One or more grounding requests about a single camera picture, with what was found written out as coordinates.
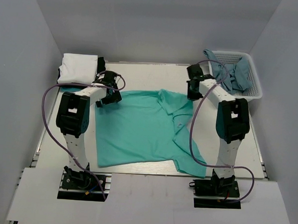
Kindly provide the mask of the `teal green t shirt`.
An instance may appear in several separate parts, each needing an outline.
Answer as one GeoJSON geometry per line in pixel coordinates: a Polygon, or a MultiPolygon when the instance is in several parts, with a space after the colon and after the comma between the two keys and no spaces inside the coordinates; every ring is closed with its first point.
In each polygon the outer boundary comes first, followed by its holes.
{"type": "Polygon", "coordinates": [[[173,161],[180,173],[206,176],[187,124],[193,102],[168,90],[125,91],[122,100],[95,109],[97,164],[100,168],[140,162],[173,161]]]}

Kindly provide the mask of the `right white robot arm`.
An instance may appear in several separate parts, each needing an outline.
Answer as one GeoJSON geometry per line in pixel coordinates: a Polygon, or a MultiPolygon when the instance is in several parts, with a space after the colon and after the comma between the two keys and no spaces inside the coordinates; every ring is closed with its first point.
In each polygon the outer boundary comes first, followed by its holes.
{"type": "Polygon", "coordinates": [[[248,102],[236,99],[218,84],[212,75],[205,75],[199,64],[187,67],[187,97],[191,101],[207,98],[217,109],[216,132],[220,138],[218,159],[213,166],[211,191],[222,195],[235,178],[235,162],[240,144],[250,131],[248,102]]]}

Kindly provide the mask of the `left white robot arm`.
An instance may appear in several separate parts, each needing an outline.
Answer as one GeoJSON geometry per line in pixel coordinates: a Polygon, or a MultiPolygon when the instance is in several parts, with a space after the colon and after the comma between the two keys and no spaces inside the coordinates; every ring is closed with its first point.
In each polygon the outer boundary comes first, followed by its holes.
{"type": "Polygon", "coordinates": [[[103,71],[97,74],[90,85],[81,85],[77,92],[62,94],[55,123],[60,129],[69,154],[69,165],[66,171],[74,171],[74,182],[80,188],[87,188],[91,183],[89,162],[85,152],[85,132],[89,126],[91,106],[118,103],[122,100],[117,80],[123,79],[120,74],[103,71]]]}

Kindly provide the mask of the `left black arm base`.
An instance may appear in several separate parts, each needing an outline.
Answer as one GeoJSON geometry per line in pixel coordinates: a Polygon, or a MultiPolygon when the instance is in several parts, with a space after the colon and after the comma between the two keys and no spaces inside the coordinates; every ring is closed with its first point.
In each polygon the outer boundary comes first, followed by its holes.
{"type": "Polygon", "coordinates": [[[71,176],[65,171],[61,177],[57,199],[105,202],[95,177],[89,174],[81,180],[71,176]]]}

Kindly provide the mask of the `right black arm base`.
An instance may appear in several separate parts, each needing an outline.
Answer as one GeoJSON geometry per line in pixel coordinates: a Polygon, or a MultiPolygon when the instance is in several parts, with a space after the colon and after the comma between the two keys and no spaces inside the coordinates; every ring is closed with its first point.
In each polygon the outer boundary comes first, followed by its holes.
{"type": "Polygon", "coordinates": [[[237,181],[220,193],[215,192],[210,180],[194,179],[189,182],[189,187],[194,192],[194,208],[213,209],[241,209],[239,186],[237,181]]]}

